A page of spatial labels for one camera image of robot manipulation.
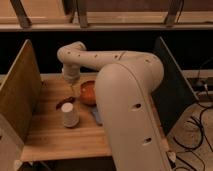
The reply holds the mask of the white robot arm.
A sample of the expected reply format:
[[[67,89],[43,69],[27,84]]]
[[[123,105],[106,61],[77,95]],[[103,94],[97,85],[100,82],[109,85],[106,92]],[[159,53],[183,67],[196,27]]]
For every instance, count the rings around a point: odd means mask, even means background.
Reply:
[[[57,57],[71,84],[79,80],[81,67],[98,72],[96,104],[117,171],[172,171],[150,102],[164,76],[156,55],[88,51],[75,42],[61,47]]]

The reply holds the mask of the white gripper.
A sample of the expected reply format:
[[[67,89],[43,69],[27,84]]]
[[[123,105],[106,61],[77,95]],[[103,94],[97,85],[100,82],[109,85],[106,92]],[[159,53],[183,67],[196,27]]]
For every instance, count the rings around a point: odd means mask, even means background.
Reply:
[[[68,83],[75,84],[80,79],[80,67],[78,65],[64,65],[62,74]]]

